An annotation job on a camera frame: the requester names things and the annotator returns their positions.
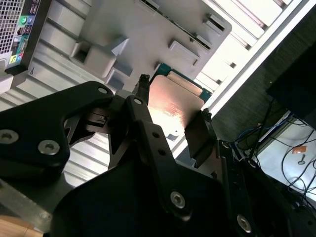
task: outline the black metal bracket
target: black metal bracket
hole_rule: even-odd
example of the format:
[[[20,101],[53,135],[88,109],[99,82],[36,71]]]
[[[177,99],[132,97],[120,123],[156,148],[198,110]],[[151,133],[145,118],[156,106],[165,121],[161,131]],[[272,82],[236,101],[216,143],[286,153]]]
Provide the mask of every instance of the black metal bracket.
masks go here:
[[[196,160],[195,167],[199,168],[212,154],[217,141],[211,124],[211,113],[208,109],[199,111],[193,121],[185,128],[190,157]]]
[[[240,167],[240,162],[243,160],[236,159],[231,146],[223,140],[217,141],[216,158],[221,160],[221,176],[217,176],[217,179],[224,186],[231,224],[239,236],[256,236],[258,233]]]
[[[77,133],[81,116],[107,106],[112,98],[104,85],[87,82],[2,112],[0,130],[7,142],[0,143],[1,177],[36,182],[59,177],[70,155],[70,141],[94,134]]]

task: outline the black cable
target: black cable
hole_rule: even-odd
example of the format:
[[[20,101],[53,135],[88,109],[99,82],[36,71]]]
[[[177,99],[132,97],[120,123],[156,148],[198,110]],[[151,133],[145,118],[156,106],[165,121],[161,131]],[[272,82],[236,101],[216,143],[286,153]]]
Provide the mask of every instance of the black cable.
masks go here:
[[[299,144],[299,145],[297,145],[297,146],[295,146],[295,147],[292,147],[290,150],[288,150],[286,153],[285,153],[285,155],[284,155],[284,157],[283,157],[283,159],[282,159],[282,161],[281,161],[281,171],[282,171],[282,175],[284,176],[284,178],[286,179],[286,181],[288,182],[288,183],[290,183],[291,184],[291,182],[287,179],[287,177],[286,177],[286,175],[285,175],[285,172],[284,172],[284,161],[285,161],[285,158],[286,158],[286,156],[290,153],[290,151],[292,151],[294,148],[296,148],[296,147],[301,147],[302,145],[304,145],[304,144],[306,144],[306,143],[309,143],[309,142],[311,142],[311,141],[313,141],[313,140],[311,140],[311,141],[309,141],[308,142],[308,139],[311,137],[311,135],[313,134],[313,132],[314,132],[314,130],[309,134],[309,136],[306,138],[306,140],[303,142],[303,143],[301,143],[301,144]]]
[[[301,179],[301,177],[304,175],[304,173],[306,172],[306,170],[308,169],[308,167],[309,167],[312,163],[315,163],[315,162],[316,162],[316,159],[311,160],[311,161],[305,166],[303,172],[302,172],[292,183],[290,183],[290,181],[284,176],[285,179],[287,180],[287,182],[290,183],[290,184],[288,185],[288,187],[293,186],[293,187],[297,188],[296,186],[294,186],[294,184],[295,184],[299,179]],[[306,190],[306,185],[305,185],[305,183],[304,183],[304,186],[305,186],[305,188],[304,188],[303,190],[300,189],[300,188],[297,188],[297,189],[304,192],[304,191]]]
[[[274,99],[270,102],[270,105],[269,105],[269,107],[268,107],[268,110],[267,110],[267,112],[266,112],[266,115],[265,115],[265,117],[264,117],[264,119],[263,119],[263,122],[261,123],[261,127],[260,127],[260,130],[259,130],[259,133],[258,133],[256,142],[255,142],[255,147],[251,150],[249,159],[252,159],[253,154],[255,153],[256,148],[257,148],[257,146],[258,146],[258,144],[259,144],[260,136],[261,136],[262,130],[263,130],[263,128],[264,128],[264,126],[265,126],[265,124],[266,124],[266,122],[267,122],[267,119],[268,119],[268,117],[269,117],[269,114],[270,114],[270,112],[271,112],[273,101],[274,101]]]
[[[290,146],[290,145],[288,145],[288,144],[286,144],[286,143],[284,143],[284,142],[278,140],[277,138],[274,138],[274,137],[269,137],[269,138],[271,138],[271,139],[273,139],[273,140],[276,140],[276,141],[278,141],[278,142],[280,142],[280,143],[286,145],[287,147],[293,147],[293,146]]]
[[[305,189],[305,191],[304,191],[304,193],[303,193],[303,197],[306,198],[306,194],[307,194],[308,190],[310,189],[310,186],[312,185],[312,183],[313,183],[313,181],[314,181],[315,178],[316,178],[316,170],[315,170],[314,176],[312,177],[310,183],[307,185],[307,187],[306,187],[306,189]]]
[[[298,123],[294,123],[294,122],[290,122],[290,121],[286,121],[286,122],[287,122],[287,123],[290,123],[290,124],[298,125],[298,126],[300,126],[300,127],[306,127],[306,126],[308,126],[308,125],[305,124],[305,123],[298,124]]]

